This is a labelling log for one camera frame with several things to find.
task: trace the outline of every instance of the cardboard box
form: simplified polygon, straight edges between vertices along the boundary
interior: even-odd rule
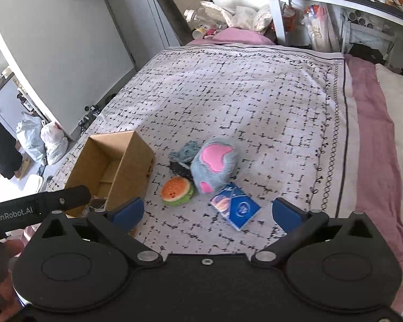
[[[135,131],[96,134],[87,139],[65,188],[86,185],[92,196],[107,197],[106,209],[144,198],[154,152]],[[67,211],[79,216],[85,206]]]

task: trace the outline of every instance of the patterned bedspread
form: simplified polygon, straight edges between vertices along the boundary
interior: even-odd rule
[[[174,253],[252,255],[284,233],[271,202],[347,216],[355,208],[358,125],[340,53],[280,46],[191,46],[152,59],[108,104],[69,153],[49,190],[64,187],[91,134],[137,130],[156,155],[136,238]],[[183,206],[160,198],[168,154],[213,136],[240,149],[235,183],[261,210],[237,231],[196,195]]]

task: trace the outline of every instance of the finger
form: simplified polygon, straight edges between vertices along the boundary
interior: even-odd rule
[[[6,301],[12,301],[15,297],[15,290],[12,286],[12,278],[10,273],[7,275],[5,280],[0,284],[0,295]]]
[[[21,253],[24,249],[24,244],[20,239],[7,240],[5,246],[10,258]]]
[[[17,299],[9,304],[1,313],[0,313],[0,322],[4,322],[7,319],[11,318],[15,315],[20,309],[22,308],[21,304],[18,302]]]

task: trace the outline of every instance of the hamburger plush toy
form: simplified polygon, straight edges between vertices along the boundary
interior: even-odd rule
[[[161,199],[164,203],[178,206],[188,202],[194,189],[191,182],[184,177],[173,177],[163,185]]]

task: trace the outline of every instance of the blue packet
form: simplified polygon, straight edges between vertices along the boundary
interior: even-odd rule
[[[241,230],[260,209],[260,206],[234,183],[228,183],[209,204],[237,230]]]

